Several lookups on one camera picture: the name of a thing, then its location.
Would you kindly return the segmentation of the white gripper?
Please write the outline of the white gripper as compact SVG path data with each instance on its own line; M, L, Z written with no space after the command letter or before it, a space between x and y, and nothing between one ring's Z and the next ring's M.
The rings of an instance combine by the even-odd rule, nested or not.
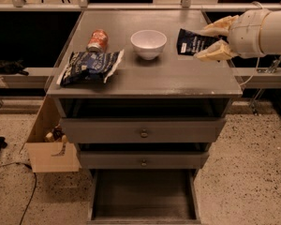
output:
M200 61L224 61L237 55L242 58L263 57L259 43L261 26L269 9L252 9L240 17L226 16L200 30L203 36L228 36L228 42L220 39L211 45L203 42L195 57Z

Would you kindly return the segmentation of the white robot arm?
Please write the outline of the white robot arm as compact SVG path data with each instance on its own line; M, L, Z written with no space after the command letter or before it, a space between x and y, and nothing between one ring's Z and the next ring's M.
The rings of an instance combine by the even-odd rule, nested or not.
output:
M242 15L227 16L206 25L200 35L227 38L196 52L200 61L281 55L281 10L251 9Z

